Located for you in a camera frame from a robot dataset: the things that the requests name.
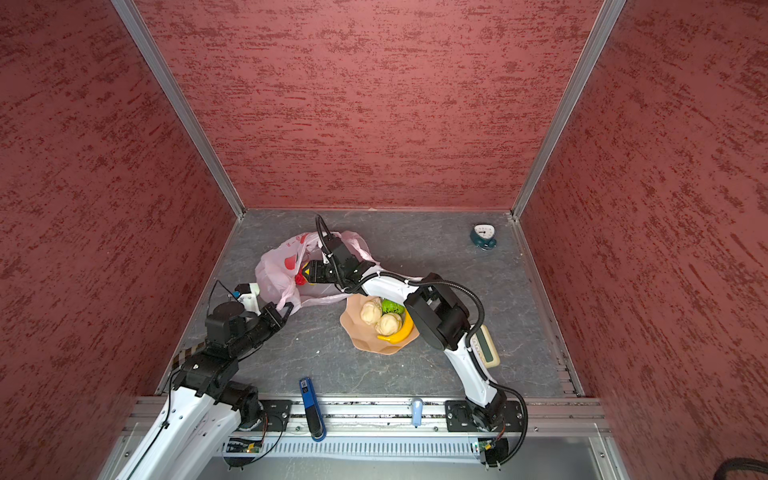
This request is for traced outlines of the pink translucent plastic bag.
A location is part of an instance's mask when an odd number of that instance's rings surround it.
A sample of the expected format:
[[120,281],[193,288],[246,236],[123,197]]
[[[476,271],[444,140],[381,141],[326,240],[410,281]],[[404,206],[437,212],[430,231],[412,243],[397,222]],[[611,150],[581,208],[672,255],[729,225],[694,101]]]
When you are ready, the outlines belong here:
[[331,305],[349,297],[333,283],[299,281],[302,269],[312,260],[326,263],[322,241],[316,231],[292,236],[263,254],[255,269],[261,299],[265,303],[274,303],[279,310],[290,303],[293,311],[298,312],[302,307]]

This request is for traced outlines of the beige fake ginger root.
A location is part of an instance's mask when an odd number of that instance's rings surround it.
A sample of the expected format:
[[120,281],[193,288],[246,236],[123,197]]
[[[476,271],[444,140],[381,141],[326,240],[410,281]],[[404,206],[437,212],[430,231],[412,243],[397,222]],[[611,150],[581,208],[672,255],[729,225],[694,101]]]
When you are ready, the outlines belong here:
[[364,302],[360,309],[360,319],[369,326],[375,326],[383,316],[381,299],[374,297]]
[[383,314],[375,325],[379,336],[389,337],[398,333],[403,326],[402,317],[398,313]]

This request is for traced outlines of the green fake fruit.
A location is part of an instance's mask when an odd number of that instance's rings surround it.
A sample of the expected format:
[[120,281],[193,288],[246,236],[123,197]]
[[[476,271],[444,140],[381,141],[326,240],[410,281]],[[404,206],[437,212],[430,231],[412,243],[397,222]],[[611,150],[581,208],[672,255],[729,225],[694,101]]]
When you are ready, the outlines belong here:
[[403,317],[406,312],[403,305],[387,299],[381,300],[381,310],[383,314],[397,314],[400,317]]

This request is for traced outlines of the yellow fake banana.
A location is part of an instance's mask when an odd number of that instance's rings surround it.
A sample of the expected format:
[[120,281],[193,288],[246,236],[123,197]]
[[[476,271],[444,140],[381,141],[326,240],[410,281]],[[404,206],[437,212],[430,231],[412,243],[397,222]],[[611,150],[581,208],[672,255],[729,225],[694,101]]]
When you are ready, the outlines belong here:
[[394,332],[391,335],[378,335],[377,338],[390,344],[399,344],[408,338],[408,336],[414,330],[414,327],[415,323],[413,319],[411,318],[408,311],[405,311],[401,328],[397,332]]

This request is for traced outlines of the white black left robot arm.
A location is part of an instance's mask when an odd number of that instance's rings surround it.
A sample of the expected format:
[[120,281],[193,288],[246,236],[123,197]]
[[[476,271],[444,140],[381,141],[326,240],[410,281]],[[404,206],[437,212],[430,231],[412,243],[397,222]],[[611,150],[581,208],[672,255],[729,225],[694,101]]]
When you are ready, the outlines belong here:
[[240,361],[287,323],[293,310],[240,297],[206,318],[205,347],[170,377],[165,405],[118,479],[195,479],[209,459],[224,452],[232,434],[254,431],[261,442],[283,433],[290,409],[266,407],[256,387],[233,379]]

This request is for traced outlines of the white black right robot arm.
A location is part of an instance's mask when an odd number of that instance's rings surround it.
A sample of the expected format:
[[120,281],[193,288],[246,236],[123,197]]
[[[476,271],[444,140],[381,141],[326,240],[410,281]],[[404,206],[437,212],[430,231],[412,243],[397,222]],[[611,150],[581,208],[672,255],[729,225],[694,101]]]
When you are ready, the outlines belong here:
[[333,284],[346,294],[378,297],[403,306],[421,337],[448,357],[464,388],[473,424],[481,431],[502,429],[507,397],[471,345],[485,318],[479,297],[436,273],[406,277],[362,260],[323,223],[317,224],[317,234],[322,257],[304,267],[301,276],[310,283]]

